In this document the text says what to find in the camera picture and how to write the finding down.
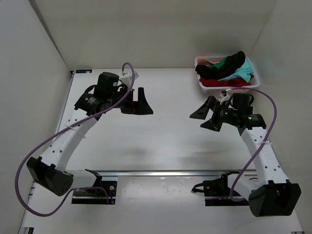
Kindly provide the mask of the black t shirt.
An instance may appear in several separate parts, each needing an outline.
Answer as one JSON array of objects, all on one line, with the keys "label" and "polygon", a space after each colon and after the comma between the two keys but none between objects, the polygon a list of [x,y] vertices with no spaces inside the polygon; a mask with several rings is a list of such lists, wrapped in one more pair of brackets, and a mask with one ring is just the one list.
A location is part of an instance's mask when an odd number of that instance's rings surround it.
[{"label": "black t shirt", "polygon": [[219,80],[233,74],[236,69],[243,65],[245,59],[245,53],[243,51],[239,51],[234,55],[227,56],[224,65],[218,70],[213,70],[209,68],[209,66],[205,65],[197,65],[195,67],[195,71],[204,79]]}]

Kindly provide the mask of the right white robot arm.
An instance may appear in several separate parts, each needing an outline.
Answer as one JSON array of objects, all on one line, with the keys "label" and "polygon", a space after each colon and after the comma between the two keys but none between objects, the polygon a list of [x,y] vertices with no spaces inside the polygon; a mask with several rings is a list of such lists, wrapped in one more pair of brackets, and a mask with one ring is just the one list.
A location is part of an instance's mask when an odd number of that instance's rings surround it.
[{"label": "right white robot arm", "polygon": [[271,127],[266,126],[262,115],[253,113],[253,101],[248,93],[234,93],[226,101],[209,96],[190,118],[205,119],[212,111],[202,128],[219,132],[224,123],[236,127],[251,154],[247,164],[254,165],[256,177],[245,176],[243,170],[225,172],[195,185],[191,191],[203,193],[206,206],[248,205],[255,217],[290,216],[301,189],[283,172],[268,140]]}]

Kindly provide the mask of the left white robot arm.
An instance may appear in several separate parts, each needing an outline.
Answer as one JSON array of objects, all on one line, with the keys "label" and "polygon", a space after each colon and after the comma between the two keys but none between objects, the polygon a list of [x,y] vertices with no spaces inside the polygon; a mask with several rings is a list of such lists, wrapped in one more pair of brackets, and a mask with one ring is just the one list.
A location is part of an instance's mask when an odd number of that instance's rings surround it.
[{"label": "left white robot arm", "polygon": [[92,170],[68,170],[67,164],[86,133],[98,122],[101,111],[118,108],[123,114],[152,115],[144,89],[138,88],[133,100],[130,85],[137,72],[123,73],[121,77],[110,72],[99,75],[97,84],[89,86],[74,105],[66,127],[68,131],[56,137],[38,158],[30,157],[26,166],[34,181],[57,196],[71,188],[100,187],[100,175]]}]

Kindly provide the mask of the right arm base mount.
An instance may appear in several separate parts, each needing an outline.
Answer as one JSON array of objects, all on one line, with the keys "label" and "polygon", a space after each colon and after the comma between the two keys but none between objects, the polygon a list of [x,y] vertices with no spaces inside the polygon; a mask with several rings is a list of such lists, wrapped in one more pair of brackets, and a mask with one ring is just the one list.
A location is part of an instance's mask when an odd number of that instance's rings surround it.
[{"label": "right arm base mount", "polygon": [[228,187],[228,176],[232,172],[223,173],[219,178],[212,180],[204,180],[196,184],[192,189],[192,193],[202,193],[205,198],[206,207],[219,206],[248,206],[246,199],[242,201],[232,201],[230,198],[230,188]]}]

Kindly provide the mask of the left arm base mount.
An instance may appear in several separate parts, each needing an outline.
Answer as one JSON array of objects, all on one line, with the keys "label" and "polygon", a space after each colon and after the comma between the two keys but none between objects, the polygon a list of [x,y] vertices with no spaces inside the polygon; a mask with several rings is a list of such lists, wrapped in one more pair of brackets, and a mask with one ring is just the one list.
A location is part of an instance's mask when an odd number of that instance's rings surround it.
[{"label": "left arm base mount", "polygon": [[115,205],[117,177],[102,176],[96,171],[85,169],[75,174],[72,204]]}]

